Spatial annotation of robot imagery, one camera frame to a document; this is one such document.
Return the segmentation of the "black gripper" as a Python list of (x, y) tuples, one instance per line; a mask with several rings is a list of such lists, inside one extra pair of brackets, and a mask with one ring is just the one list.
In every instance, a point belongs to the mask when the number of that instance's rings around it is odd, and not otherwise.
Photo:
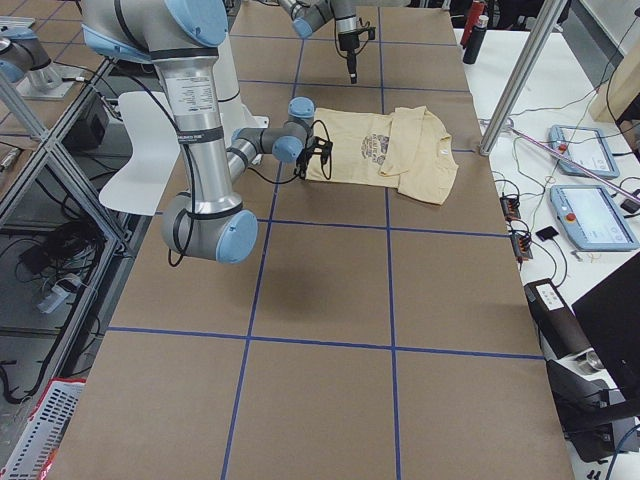
[(359, 33), (357, 30), (339, 32), (337, 34), (337, 41), (338, 51), (343, 56), (346, 56), (350, 82), (356, 83), (358, 81), (356, 52), (360, 48)]
[(295, 168), (294, 168), (294, 176), (305, 180), (307, 176), (307, 169), (310, 162), (310, 159), (314, 155), (314, 148), (305, 148), (301, 151), (300, 155), (296, 159)]

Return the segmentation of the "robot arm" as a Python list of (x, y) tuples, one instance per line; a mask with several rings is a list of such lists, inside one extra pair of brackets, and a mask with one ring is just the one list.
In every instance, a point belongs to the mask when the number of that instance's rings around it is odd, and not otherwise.
[(258, 221), (233, 184), (260, 154), (290, 163), (306, 153), (313, 144), (313, 101), (295, 97), (282, 127), (243, 128), (225, 142), (214, 81), (228, 32), (221, 1), (86, 1), (82, 28), (95, 52), (153, 64), (168, 99), (190, 187), (163, 214), (170, 251), (227, 264), (245, 260)]
[(287, 12), (294, 31), (302, 39), (310, 38), (321, 27), (333, 21), (336, 51), (346, 61), (350, 82), (357, 83), (357, 56), (362, 47), (361, 36), (366, 34), (371, 40), (375, 38), (375, 33), (374, 30), (370, 33), (370, 25), (356, 14), (354, 1), (322, 0), (304, 3), (279, 0), (276, 4)]

